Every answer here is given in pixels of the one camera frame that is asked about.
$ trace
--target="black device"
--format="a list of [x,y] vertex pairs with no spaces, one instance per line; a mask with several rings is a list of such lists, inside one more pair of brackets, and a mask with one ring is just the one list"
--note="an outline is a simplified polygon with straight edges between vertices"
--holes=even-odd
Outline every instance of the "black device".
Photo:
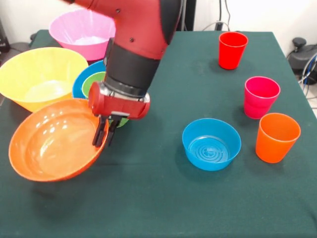
[[4,28],[0,21],[0,54],[8,53],[10,45],[7,36],[5,35]]
[[[317,44],[306,45],[307,41],[304,38],[296,37],[293,39],[295,49],[289,54],[288,62],[295,75],[301,76],[307,62],[317,53]],[[317,83],[317,67],[312,68],[309,78],[305,80],[306,84]]]
[[30,49],[29,43],[18,42],[9,44],[9,40],[5,34],[3,25],[0,20],[0,66],[4,64],[10,58],[18,55],[19,53],[28,51]]

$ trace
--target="plastic bowl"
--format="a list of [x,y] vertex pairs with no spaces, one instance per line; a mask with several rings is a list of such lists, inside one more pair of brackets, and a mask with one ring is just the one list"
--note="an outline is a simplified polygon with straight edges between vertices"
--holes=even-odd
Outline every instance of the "plastic bowl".
[[[93,82],[103,81],[105,74],[106,66],[103,60],[90,65],[76,78],[72,91],[73,97],[87,99]],[[124,126],[128,121],[128,119],[123,118],[118,127]]]
[[74,50],[86,60],[105,56],[109,38],[115,35],[114,20],[87,9],[77,9],[57,17],[50,35],[64,48]]
[[9,145],[14,170],[33,181],[70,179],[85,171],[99,156],[92,145],[98,118],[88,101],[70,99],[51,104],[28,116],[15,131]]
[[241,149],[239,133],[228,123],[217,119],[199,119],[183,131],[183,145],[188,160],[206,171],[227,167]]
[[77,52],[55,47],[21,53],[0,67],[0,93],[35,112],[71,99],[76,77],[88,66]]

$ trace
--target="bowl rim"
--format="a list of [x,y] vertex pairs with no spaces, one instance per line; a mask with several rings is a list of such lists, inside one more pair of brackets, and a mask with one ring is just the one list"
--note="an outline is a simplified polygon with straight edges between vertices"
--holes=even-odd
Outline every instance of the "bowl rim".
[[[85,62],[86,63],[86,68],[88,67],[88,63],[87,63],[87,60],[85,59],[85,57],[83,57],[80,53],[77,53],[76,51],[72,51],[70,49],[66,49],[66,48],[62,48],[62,47],[41,47],[41,48],[36,48],[36,49],[31,49],[29,51],[25,51],[25,52],[22,52],[14,57],[12,57],[11,59],[9,59],[8,61],[6,61],[0,68],[0,71],[1,69],[4,69],[6,67],[7,64],[9,64],[10,62],[14,61],[14,60],[17,60],[17,58],[19,57],[22,57],[26,54],[32,54],[33,52],[35,51],[43,51],[43,50],[58,50],[58,51],[68,51],[74,55],[78,55],[82,60],[83,60],[83,63]],[[0,91],[0,93],[5,96],[6,98],[12,100],[12,101],[15,101],[15,102],[22,102],[22,103],[45,103],[45,102],[49,102],[49,101],[52,101],[52,100],[55,100],[55,99],[58,99],[58,98],[62,98],[64,96],[66,96],[67,94],[70,94],[72,90],[70,90],[70,92],[66,92],[66,93],[63,93],[61,95],[59,95],[58,97],[54,97],[52,99],[49,99],[49,100],[21,100],[21,99],[17,99],[15,97],[11,97],[11,96],[8,96],[6,93],[3,93],[2,91]]]
[[67,100],[63,100],[63,101],[59,101],[59,102],[56,102],[56,103],[53,103],[53,104],[50,104],[50,105],[47,105],[43,108],[41,108],[40,110],[30,114],[29,116],[27,116],[26,119],[24,119],[24,121],[18,126],[18,128],[15,130],[13,136],[11,137],[11,140],[10,140],[10,143],[9,143],[9,147],[8,147],[8,156],[9,156],[9,161],[10,161],[10,164],[11,166],[13,167],[13,169],[15,170],[15,172],[17,174],[19,174],[21,177],[25,178],[25,179],[28,179],[28,180],[31,180],[31,181],[37,181],[37,182],[52,182],[52,181],[59,181],[59,180],[63,180],[64,178],[68,178],[70,179],[73,174],[76,174],[76,172],[78,171],[81,171],[83,168],[85,168],[91,161],[94,160],[95,156],[98,156],[102,150],[104,149],[104,146],[106,144],[106,138],[107,138],[107,134],[108,134],[108,120],[106,121],[106,127],[105,127],[105,130],[106,130],[106,134],[105,134],[105,137],[104,137],[104,141],[102,143],[102,145],[98,148],[98,150],[96,151],[95,155],[93,157],[91,157],[87,163],[83,166],[81,166],[80,168],[72,171],[71,173],[67,174],[67,175],[64,175],[62,177],[54,177],[54,178],[50,178],[50,179],[35,179],[34,177],[31,177],[31,176],[26,176],[25,174],[21,173],[20,170],[18,170],[16,168],[16,166],[14,165],[14,163],[12,162],[12,156],[11,156],[11,151],[12,151],[12,143],[13,143],[13,138],[16,137],[18,131],[21,129],[21,127],[27,123],[27,121],[32,118],[32,117],[36,117],[38,113],[40,113],[41,111],[49,108],[49,107],[52,107],[52,106],[55,106],[56,104],[59,104],[59,103],[65,103],[65,101],[80,101],[80,102],[85,102],[87,105],[88,105],[88,101],[85,100],[85,99],[81,99],[81,98],[72,98],[72,99],[67,99]]
[[72,94],[72,97],[73,97],[73,98],[83,98],[83,99],[87,99],[87,98],[85,97],[84,93],[82,92],[82,90],[78,90],[79,93],[77,93],[77,90],[75,90],[75,88],[79,88],[79,84],[80,84],[80,89],[81,89],[82,86],[83,86],[83,84],[84,84],[84,82],[85,82],[85,80],[86,80],[88,77],[90,77],[91,75],[93,75],[94,73],[106,72],[106,66],[104,65],[104,66],[105,66],[105,70],[104,70],[104,71],[98,71],[98,72],[94,72],[94,73],[92,73],[92,74],[89,74],[89,76],[86,77],[82,82],[80,81],[80,80],[82,80],[82,77],[83,77],[82,75],[83,75],[84,73],[86,73],[87,71],[89,71],[92,67],[95,67],[95,66],[97,66],[97,65],[99,66],[99,64],[104,65],[103,59],[101,59],[101,60],[99,60],[99,61],[97,61],[97,62],[95,62],[95,63],[89,65],[87,68],[85,68],[83,71],[81,71],[81,73],[77,76],[77,78],[76,78],[75,81],[74,81],[72,90],[71,90],[71,94]]
[[229,126],[230,128],[232,128],[232,129],[233,129],[233,132],[234,132],[234,133],[238,136],[238,138],[239,138],[239,146],[238,146],[237,152],[236,152],[234,155],[232,155],[230,159],[228,159],[228,160],[226,160],[226,161],[222,161],[222,162],[204,161],[204,163],[206,163],[206,164],[222,164],[222,163],[228,163],[228,162],[232,161],[232,160],[240,153],[240,150],[241,150],[241,147],[242,147],[241,136],[240,136],[240,134],[238,133],[238,131],[237,131],[232,125],[230,125],[229,123],[227,123],[227,122],[225,122],[225,121],[223,121],[223,120],[219,120],[219,119],[215,119],[215,118],[201,118],[201,119],[197,119],[197,120],[194,120],[194,121],[190,122],[190,123],[184,128],[183,133],[182,133],[182,142],[183,142],[183,146],[184,146],[184,148],[185,148],[185,151],[186,151],[187,153],[190,153],[190,154],[192,155],[192,153],[189,152],[188,148],[185,146],[185,143],[184,143],[184,136],[185,136],[185,132],[186,132],[187,128],[188,128],[191,124],[197,123],[197,122],[202,121],[202,120],[214,120],[214,121],[219,121],[219,122],[225,124],[226,126]]
[[104,39],[104,40],[102,40],[102,41],[100,41],[100,42],[98,42],[98,43],[93,43],[93,44],[88,44],[88,45],[81,45],[81,44],[74,44],[74,43],[65,42],[64,40],[60,40],[59,37],[56,37],[55,34],[52,34],[52,25],[53,25],[58,19],[60,19],[60,18],[61,18],[62,16],[64,16],[64,15],[73,14],[73,13],[76,12],[76,11],[92,12],[93,14],[98,14],[98,15],[101,15],[101,16],[103,16],[103,17],[105,17],[105,18],[110,18],[110,19],[112,19],[111,17],[102,15],[102,14],[100,14],[100,13],[97,13],[97,12],[95,12],[95,11],[92,11],[92,10],[86,9],[86,8],[82,8],[82,7],[73,9],[73,10],[68,11],[68,12],[61,13],[61,14],[58,15],[56,18],[54,18],[54,20],[51,21],[51,22],[50,22],[50,25],[49,25],[49,34],[50,34],[50,36],[52,36],[52,37],[54,38],[54,40],[56,40],[56,41],[58,41],[58,42],[61,42],[61,43],[63,43],[63,44],[72,45],[72,46],[95,46],[95,45],[107,43],[107,42],[109,41],[109,39]]

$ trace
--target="red cup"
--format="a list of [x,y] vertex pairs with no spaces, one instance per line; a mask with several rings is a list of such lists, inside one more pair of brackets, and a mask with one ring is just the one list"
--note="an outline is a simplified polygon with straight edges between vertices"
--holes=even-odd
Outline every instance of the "red cup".
[[255,76],[244,84],[244,112],[252,119],[260,119],[278,98],[281,88],[273,79]]
[[224,32],[219,36],[219,65],[224,69],[239,66],[248,37],[239,32]]

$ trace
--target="orange cup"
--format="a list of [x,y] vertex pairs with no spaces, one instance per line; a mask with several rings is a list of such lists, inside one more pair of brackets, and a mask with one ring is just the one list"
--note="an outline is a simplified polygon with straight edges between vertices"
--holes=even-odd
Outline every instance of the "orange cup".
[[299,124],[281,113],[270,113],[260,120],[256,154],[268,163],[280,162],[301,135]]

